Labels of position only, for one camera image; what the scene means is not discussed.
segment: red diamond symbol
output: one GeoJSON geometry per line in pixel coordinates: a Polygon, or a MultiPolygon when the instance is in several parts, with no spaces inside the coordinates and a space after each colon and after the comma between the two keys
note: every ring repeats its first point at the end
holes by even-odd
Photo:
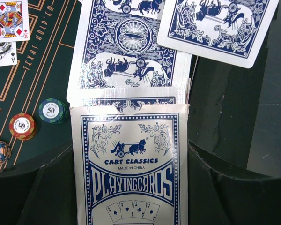
{"type": "Polygon", "coordinates": [[[20,35],[20,34],[22,33],[22,31],[21,31],[20,29],[18,29],[18,30],[16,31],[16,33],[17,33],[18,35],[20,35]]]}
{"type": "Polygon", "coordinates": [[[0,9],[1,9],[1,11],[3,11],[3,10],[5,9],[5,6],[4,6],[4,5],[1,5],[1,6],[0,6],[0,9]]]}

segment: playing card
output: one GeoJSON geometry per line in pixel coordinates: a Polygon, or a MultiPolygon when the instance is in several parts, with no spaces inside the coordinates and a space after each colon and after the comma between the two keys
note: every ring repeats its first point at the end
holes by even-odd
{"type": "Polygon", "coordinates": [[[132,217],[132,211],[133,211],[132,201],[120,202],[120,208],[121,208],[122,218],[132,217]]]}
{"type": "Polygon", "coordinates": [[[17,48],[15,42],[0,43],[0,67],[17,64],[17,48]]]}
{"type": "Polygon", "coordinates": [[[78,225],[114,225],[103,215],[114,203],[123,217],[116,224],[188,224],[187,104],[70,111],[78,225]]]}
{"type": "Polygon", "coordinates": [[[143,105],[184,104],[184,87],[152,88],[104,88],[79,90],[81,99],[76,99],[71,107],[112,105],[123,114],[137,113],[143,105]]]}
{"type": "Polygon", "coordinates": [[[121,210],[117,203],[107,206],[106,210],[108,211],[108,214],[110,215],[113,222],[117,222],[122,218],[121,210]]]}
{"type": "Polygon", "coordinates": [[[143,219],[143,216],[144,216],[144,213],[146,210],[146,206],[147,206],[147,202],[135,200],[134,204],[133,204],[132,217],[143,219]]]}
{"type": "Polygon", "coordinates": [[[145,214],[144,214],[144,219],[155,221],[158,210],[159,210],[159,205],[148,202],[148,205],[146,207],[146,211],[145,211],[145,214]]]}
{"type": "Polygon", "coordinates": [[[29,39],[27,0],[0,0],[0,43],[29,39]]]}
{"type": "Polygon", "coordinates": [[[162,0],[83,1],[67,100],[77,90],[185,86],[191,55],[157,44],[162,0]]]}
{"type": "Polygon", "coordinates": [[[168,48],[251,68],[278,2],[166,1],[157,42],[168,48]]]}

